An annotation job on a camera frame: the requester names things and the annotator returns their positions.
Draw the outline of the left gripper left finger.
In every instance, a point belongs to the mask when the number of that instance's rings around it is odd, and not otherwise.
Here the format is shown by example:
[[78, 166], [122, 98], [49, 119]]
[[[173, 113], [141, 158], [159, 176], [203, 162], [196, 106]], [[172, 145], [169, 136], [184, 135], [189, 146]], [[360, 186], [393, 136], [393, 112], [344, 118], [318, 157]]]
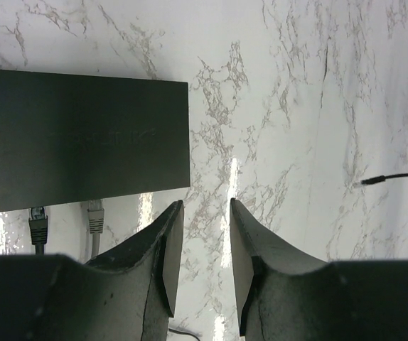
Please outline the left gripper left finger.
[[176, 307], [183, 202], [81, 264], [0, 256], [0, 340], [165, 340]]

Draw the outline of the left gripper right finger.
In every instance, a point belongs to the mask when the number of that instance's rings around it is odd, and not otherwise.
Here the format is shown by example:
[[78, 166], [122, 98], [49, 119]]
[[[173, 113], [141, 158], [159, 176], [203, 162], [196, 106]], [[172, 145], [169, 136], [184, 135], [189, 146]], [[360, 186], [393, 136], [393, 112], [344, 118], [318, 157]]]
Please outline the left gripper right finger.
[[408, 340], [408, 260], [325, 262], [230, 201], [239, 333], [246, 340]]

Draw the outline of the black network switch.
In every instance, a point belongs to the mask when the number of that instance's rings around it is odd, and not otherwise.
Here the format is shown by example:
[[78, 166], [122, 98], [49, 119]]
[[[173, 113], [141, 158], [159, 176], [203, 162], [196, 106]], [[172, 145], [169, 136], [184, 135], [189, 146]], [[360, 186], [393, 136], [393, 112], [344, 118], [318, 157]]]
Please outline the black network switch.
[[190, 185], [188, 85], [0, 70], [0, 212]]

